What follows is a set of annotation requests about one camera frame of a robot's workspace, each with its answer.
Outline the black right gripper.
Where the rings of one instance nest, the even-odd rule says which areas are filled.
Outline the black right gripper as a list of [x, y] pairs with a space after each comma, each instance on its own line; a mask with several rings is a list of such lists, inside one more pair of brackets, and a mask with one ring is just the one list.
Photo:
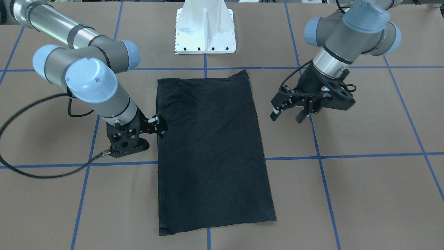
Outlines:
[[140, 134], [156, 134], [164, 138], [168, 131], [167, 121], [159, 114], [147, 119], [140, 108], [136, 107], [135, 117], [130, 122], [130, 139], [139, 138]]

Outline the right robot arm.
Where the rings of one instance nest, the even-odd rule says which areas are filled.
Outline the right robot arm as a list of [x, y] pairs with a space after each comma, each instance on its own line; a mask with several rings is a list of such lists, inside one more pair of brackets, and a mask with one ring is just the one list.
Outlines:
[[135, 69], [140, 51], [129, 40], [115, 41], [42, 0], [2, 0], [1, 25], [20, 24], [63, 44], [45, 45], [32, 59], [34, 70], [68, 96], [86, 103], [112, 128], [162, 135], [160, 115], [148, 119], [116, 74]]

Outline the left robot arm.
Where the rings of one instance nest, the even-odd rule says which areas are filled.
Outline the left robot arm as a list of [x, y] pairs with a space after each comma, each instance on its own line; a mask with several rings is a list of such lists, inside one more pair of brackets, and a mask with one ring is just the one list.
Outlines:
[[271, 100], [271, 120], [290, 108], [301, 107], [298, 123], [321, 109], [348, 110], [355, 104], [355, 84], [345, 84], [349, 68], [360, 55], [384, 56], [401, 43], [401, 30], [390, 22], [389, 9], [401, 0], [353, 0], [327, 17], [309, 20], [307, 44], [320, 48], [317, 55], [296, 69], [304, 70], [293, 88], [285, 81]]

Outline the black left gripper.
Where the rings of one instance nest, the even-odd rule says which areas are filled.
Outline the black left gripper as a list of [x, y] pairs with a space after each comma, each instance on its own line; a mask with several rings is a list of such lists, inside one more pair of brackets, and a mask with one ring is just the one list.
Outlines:
[[[290, 88], [287, 81], [306, 69], [298, 79], [294, 88]], [[341, 70], [339, 78], [330, 78], [322, 74], [313, 64], [306, 64], [290, 73], [283, 81], [283, 88], [271, 100], [273, 112], [271, 120], [276, 121], [279, 115], [287, 109], [295, 106], [301, 107], [301, 112], [295, 117], [298, 124], [303, 120], [317, 114], [322, 108], [348, 110], [355, 104], [353, 92], [356, 91], [355, 84], [346, 84], [344, 79], [349, 70]]]

